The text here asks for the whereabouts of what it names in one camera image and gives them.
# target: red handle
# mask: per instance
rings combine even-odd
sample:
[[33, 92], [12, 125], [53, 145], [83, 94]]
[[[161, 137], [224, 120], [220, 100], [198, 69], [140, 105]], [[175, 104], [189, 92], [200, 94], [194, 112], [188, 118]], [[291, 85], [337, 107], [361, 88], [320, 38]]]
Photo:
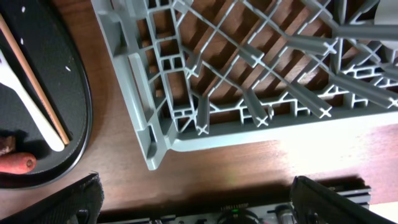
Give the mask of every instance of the red handle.
[[26, 174], [36, 166], [36, 158], [31, 153], [18, 152], [0, 157], [0, 172]]

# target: wooden stick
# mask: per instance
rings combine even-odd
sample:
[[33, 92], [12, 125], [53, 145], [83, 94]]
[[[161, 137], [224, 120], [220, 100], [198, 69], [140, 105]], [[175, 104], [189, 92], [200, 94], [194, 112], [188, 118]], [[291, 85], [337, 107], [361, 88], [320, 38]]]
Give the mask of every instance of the wooden stick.
[[27, 77], [29, 78], [29, 81], [31, 82], [34, 90], [36, 91], [37, 95], [39, 96], [40, 101], [44, 105], [45, 110], [50, 115], [50, 119], [53, 122], [53, 124], [55, 125], [55, 128], [57, 129], [63, 143], [65, 145], [69, 144], [69, 139], [68, 139], [67, 134], [63, 130], [62, 125], [61, 125], [60, 121], [58, 120], [57, 115], [55, 114], [54, 110], [52, 109], [49, 100], [45, 96], [42, 87], [40, 87], [40, 84], [37, 81], [35, 74], [33, 73], [31, 67], [27, 63], [27, 60], [26, 60], [24, 54], [22, 53], [21, 49], [19, 48], [17, 41], [15, 40], [14, 36], [12, 35], [10, 29], [8, 28], [8, 26], [6, 24], [6, 21], [4, 21], [4, 18], [2, 17], [1, 14], [0, 14], [0, 29], [1, 29], [1, 32], [4, 34], [4, 36], [6, 37], [7, 42], [11, 46], [11, 49], [14, 52], [15, 56], [17, 57], [20, 65], [24, 69]]

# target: white plastic spoon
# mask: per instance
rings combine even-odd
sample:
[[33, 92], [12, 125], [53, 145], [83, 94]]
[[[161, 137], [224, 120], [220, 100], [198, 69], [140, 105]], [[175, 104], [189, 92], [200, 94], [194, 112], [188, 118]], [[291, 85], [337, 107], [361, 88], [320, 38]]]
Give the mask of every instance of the white plastic spoon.
[[42, 133], [43, 138], [54, 151], [60, 152], [65, 148], [60, 136], [55, 132], [49, 121], [44, 117], [32, 98], [26, 92], [25, 88], [20, 83], [16, 74], [8, 65], [6, 58], [0, 50], [0, 83], [13, 89], [21, 101], [24, 103], [28, 112], [35, 121], [37, 128]]

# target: wooden table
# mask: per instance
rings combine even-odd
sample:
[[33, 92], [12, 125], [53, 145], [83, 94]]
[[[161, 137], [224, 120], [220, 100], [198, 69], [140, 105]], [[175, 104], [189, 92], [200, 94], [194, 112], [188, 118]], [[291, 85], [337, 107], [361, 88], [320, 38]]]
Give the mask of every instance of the wooden table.
[[104, 211], [228, 195], [289, 185], [295, 175], [315, 180], [363, 178], [371, 203], [398, 201], [398, 125], [335, 133], [317, 139], [267, 141], [219, 149], [166, 153], [149, 171], [89, 0], [54, 0], [80, 51], [90, 81], [94, 124], [90, 145], [61, 180], [34, 190], [0, 190], [0, 218], [98, 172]]

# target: black plate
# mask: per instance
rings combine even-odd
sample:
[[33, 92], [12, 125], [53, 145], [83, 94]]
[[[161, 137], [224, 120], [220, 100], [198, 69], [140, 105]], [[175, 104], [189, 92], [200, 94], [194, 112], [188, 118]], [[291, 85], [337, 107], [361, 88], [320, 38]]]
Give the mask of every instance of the black plate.
[[[0, 173], [0, 188], [26, 189], [61, 178], [79, 161], [91, 132], [90, 87], [76, 47], [59, 16], [47, 2], [0, 1], [0, 13], [20, 42], [22, 52], [70, 138], [70, 144], [62, 152], [52, 151], [16, 93], [0, 84], [0, 135], [16, 135], [17, 151], [30, 152], [37, 158], [35, 169], [28, 174]], [[22, 85], [50, 121], [2, 34], [0, 49]]]

